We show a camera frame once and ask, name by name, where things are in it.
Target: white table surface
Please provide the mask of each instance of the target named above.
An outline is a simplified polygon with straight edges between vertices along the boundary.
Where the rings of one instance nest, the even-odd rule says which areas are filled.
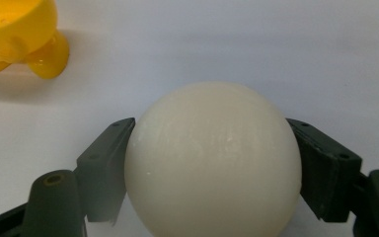
[[[76,158],[112,122],[139,118],[187,83],[245,84],[379,169],[379,1],[57,1],[71,45],[55,80],[26,65],[0,73],[0,213],[31,183]],[[281,236],[352,236],[301,199]],[[92,236],[149,237],[128,197],[111,228]]]

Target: foam ball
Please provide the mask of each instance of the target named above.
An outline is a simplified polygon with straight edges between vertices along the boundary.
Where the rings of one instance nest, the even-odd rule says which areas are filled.
[[[299,198],[301,160],[284,116],[257,92],[202,82],[164,96],[128,142],[125,182],[156,237],[277,236]]]

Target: yellow plastic object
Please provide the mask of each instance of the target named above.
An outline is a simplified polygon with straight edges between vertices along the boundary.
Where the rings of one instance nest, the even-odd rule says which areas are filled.
[[[44,79],[66,67],[69,44],[56,29],[54,0],[0,0],[0,71],[27,62]]]

